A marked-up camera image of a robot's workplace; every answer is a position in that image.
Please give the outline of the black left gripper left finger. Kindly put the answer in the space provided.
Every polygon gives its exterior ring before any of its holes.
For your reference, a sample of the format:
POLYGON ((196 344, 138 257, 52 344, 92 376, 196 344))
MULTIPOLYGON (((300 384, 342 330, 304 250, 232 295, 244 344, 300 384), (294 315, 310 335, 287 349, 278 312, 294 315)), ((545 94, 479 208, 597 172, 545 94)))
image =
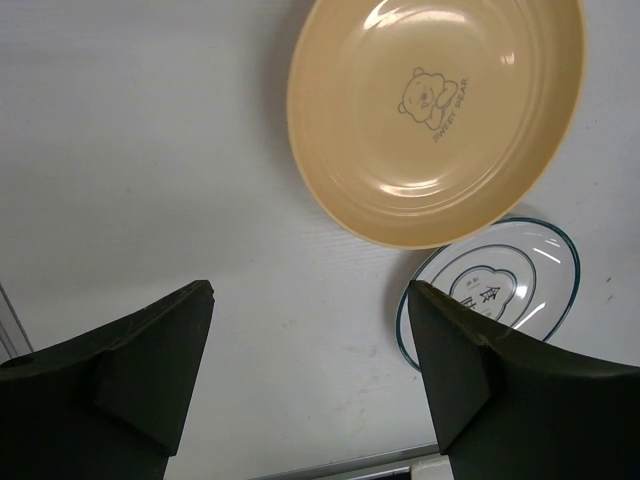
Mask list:
POLYGON ((196 280, 1 365, 4 479, 162 479, 182 437, 214 309, 196 280))

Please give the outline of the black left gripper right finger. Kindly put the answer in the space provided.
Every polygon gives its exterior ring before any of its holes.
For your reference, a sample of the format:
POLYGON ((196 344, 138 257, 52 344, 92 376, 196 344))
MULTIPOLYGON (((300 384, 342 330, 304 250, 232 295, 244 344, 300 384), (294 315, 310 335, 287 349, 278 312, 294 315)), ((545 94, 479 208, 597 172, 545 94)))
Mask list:
POLYGON ((639 370, 573 353, 423 281, 408 311, 439 451, 457 479, 635 479, 639 370))

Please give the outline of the white plate green rim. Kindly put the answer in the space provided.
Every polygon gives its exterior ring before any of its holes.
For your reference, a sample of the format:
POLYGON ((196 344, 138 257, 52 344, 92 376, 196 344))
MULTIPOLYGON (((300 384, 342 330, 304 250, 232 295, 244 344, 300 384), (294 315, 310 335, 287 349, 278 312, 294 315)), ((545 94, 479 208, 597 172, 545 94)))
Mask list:
POLYGON ((485 317, 548 341, 575 302, 581 262, 559 227, 509 217, 438 248, 413 278, 485 317))

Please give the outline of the yellow bear plate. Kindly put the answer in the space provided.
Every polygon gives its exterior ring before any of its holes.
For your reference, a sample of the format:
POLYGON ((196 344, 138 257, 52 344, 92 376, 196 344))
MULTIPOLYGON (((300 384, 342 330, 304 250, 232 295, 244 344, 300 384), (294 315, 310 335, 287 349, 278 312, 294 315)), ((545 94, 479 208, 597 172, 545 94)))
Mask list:
POLYGON ((293 158, 350 233, 420 250, 506 215, 584 78, 579 1, 317 1, 289 69, 293 158))

